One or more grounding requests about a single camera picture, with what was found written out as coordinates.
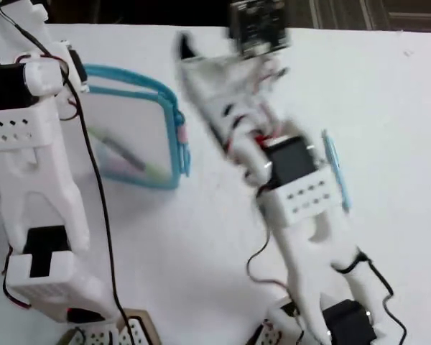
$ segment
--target blue frame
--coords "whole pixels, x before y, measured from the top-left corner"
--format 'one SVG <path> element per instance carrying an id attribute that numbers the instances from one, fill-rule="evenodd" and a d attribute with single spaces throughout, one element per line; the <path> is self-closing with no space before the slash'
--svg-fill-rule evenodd
<path id="1" fill-rule="evenodd" d="M 130 70 L 104 65 L 85 65 L 85 69 L 88 76 L 105 78 L 113 81 L 121 81 L 123 83 L 150 88 L 154 91 L 157 91 L 157 93 L 133 92 L 100 86 L 90 86 L 91 93 L 119 97 L 141 98 L 156 102 L 163 108 L 166 122 L 167 138 L 170 148 L 172 166 L 172 178 L 168 183 L 154 183 L 144 180 L 137 180 L 128 176 L 119 176 L 101 167 L 102 174 L 107 178 L 123 183 L 132 183 L 135 185 L 156 189 L 175 189 L 179 185 L 180 175 L 186 174 L 186 176 L 188 176 L 190 174 L 191 163 L 188 144 L 186 142 L 180 142 L 177 135 L 178 128 L 185 125 L 185 117 L 178 109 L 176 95 L 166 85 L 160 83 L 159 81 L 146 77 L 145 75 L 131 72 Z M 105 151 L 98 151 L 98 155 L 100 157 L 102 157 L 104 154 Z"/>

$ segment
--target joint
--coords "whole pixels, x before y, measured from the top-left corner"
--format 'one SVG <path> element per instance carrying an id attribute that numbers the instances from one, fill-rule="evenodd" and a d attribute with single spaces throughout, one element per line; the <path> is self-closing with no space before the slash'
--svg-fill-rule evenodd
<path id="1" fill-rule="evenodd" d="M 344 300 L 323 316 L 334 345 L 367 345 L 377 339 L 370 313 L 359 302 Z"/>
<path id="2" fill-rule="evenodd" d="M 32 255 L 30 277 L 48 277 L 52 253 L 69 250 L 67 233 L 63 225 L 29 229 L 23 254 Z"/>

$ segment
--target mounting holes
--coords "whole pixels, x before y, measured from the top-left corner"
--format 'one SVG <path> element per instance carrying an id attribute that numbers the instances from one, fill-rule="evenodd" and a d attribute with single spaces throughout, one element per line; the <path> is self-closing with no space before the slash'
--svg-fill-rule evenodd
<path id="1" fill-rule="evenodd" d="M 233 106 L 234 106 L 234 104 L 229 104 L 229 105 L 227 105 L 226 107 L 225 107 L 225 109 L 223 110 L 223 114 L 222 114 L 222 116 L 223 117 L 227 117 L 229 114 L 230 114 L 230 112 L 231 112 L 231 110 L 233 109 Z"/>

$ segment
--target table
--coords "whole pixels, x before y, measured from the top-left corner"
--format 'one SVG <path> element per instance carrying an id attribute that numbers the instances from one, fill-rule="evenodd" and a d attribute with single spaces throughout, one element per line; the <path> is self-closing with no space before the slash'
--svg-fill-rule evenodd
<path id="1" fill-rule="evenodd" d="M 163 344 L 244 344 L 283 292 L 252 284 L 247 258 L 265 232 L 242 172 L 216 149 L 182 97 L 172 50 L 179 27 L 55 25 L 87 63 L 116 65 L 177 91 L 187 115 L 193 173 L 156 192 L 106 181 L 122 304 L 147 309 Z M 229 52 L 221 28 L 185 28 L 208 56 Z M 292 82 L 281 96 L 310 136 L 336 141 L 361 247 L 388 277 L 393 312 L 409 328 L 405 344 L 431 344 L 431 34 L 294 29 L 283 64 Z M 0 56 L 6 57 L 0 40 Z M 109 279 L 105 229 L 78 123 L 64 124 L 70 164 L 91 227 L 87 262 Z M 0 225 L 0 271 L 6 238 Z M 284 279 L 276 244 L 255 262 Z M 64 325 L 17 310 L 1 293 L 0 344 L 53 344 Z"/>

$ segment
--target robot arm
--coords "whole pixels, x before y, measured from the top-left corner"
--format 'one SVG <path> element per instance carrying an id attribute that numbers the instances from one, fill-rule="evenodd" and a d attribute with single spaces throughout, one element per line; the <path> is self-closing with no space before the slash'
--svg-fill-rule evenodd
<path id="1" fill-rule="evenodd" d="M 282 303 L 269 310 L 269 319 L 294 334 L 295 317 L 324 345 L 396 344 L 399 336 L 386 327 L 387 299 L 376 293 L 379 272 L 348 229 L 343 207 L 348 201 L 335 155 L 318 157 L 305 133 L 271 110 L 272 81 L 284 75 L 265 68 L 274 57 L 249 57 L 206 59 L 192 52 L 188 37 L 180 42 L 187 96 L 223 151 L 246 168 L 246 182 L 258 188 L 258 207 L 287 267 L 294 311 L 287 313 Z M 332 152 L 324 136 L 326 151 Z M 342 273 L 353 300 L 325 305 L 326 270 Z"/>
<path id="2" fill-rule="evenodd" d="M 85 78 L 77 55 L 51 38 L 45 20 L 43 7 L 29 0 L 0 1 L 0 35 L 26 57 L 0 65 L 0 215 L 14 251 L 6 284 L 57 322 L 112 320 L 118 309 L 110 287 L 81 259 L 89 248 L 88 222 L 55 98 L 67 80 L 52 58 L 65 62 L 76 91 L 86 89 Z M 50 55 L 23 37 L 16 23 Z M 37 210 L 30 208 L 34 203 Z"/>

